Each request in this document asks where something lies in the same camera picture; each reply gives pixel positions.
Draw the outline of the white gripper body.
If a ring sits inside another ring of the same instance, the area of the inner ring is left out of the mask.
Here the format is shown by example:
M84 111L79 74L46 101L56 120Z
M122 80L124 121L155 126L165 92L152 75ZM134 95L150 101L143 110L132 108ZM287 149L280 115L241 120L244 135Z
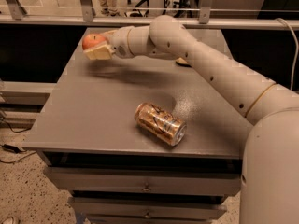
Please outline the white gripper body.
M115 54L123 59L133 58L134 54L129 48L129 34L133 26L122 27L116 30L110 38L110 45L115 50Z

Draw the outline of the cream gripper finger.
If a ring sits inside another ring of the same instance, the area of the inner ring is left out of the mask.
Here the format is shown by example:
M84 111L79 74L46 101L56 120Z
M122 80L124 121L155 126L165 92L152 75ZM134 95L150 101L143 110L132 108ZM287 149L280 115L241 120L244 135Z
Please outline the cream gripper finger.
M111 49L110 45L99 45L85 49L83 53L90 60L110 60L114 51Z
M109 30L109 31L101 33L100 36L102 36L105 39L110 39L115 33L116 33L116 30Z

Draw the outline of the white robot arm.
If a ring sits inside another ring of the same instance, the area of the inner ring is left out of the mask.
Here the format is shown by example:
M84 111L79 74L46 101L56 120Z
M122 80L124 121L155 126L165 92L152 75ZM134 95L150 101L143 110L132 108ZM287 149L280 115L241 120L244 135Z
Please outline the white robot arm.
M184 59L253 125L242 165L240 224L299 222L299 96L193 37L162 15L143 27L86 36L91 60L148 56Z

